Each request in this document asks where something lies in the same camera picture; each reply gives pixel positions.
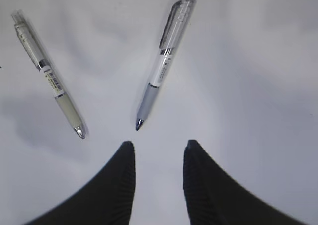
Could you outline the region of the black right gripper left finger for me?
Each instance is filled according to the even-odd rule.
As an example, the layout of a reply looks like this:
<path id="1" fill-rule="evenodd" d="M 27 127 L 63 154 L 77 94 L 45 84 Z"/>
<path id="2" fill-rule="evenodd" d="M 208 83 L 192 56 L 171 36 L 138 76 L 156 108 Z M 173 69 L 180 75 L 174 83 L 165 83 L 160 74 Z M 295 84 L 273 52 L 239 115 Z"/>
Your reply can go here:
<path id="1" fill-rule="evenodd" d="M 135 150 L 125 141 L 79 191 L 31 225 L 127 225 L 136 186 Z"/>

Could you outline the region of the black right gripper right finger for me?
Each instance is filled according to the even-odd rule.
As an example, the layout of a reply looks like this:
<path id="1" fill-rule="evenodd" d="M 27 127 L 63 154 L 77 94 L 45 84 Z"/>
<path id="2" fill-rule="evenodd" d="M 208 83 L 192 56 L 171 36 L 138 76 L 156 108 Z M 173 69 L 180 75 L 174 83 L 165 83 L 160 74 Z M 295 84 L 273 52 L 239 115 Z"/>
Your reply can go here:
<path id="1" fill-rule="evenodd" d="M 196 140 L 184 150 L 183 191 L 192 225 L 302 224 L 238 184 Z"/>

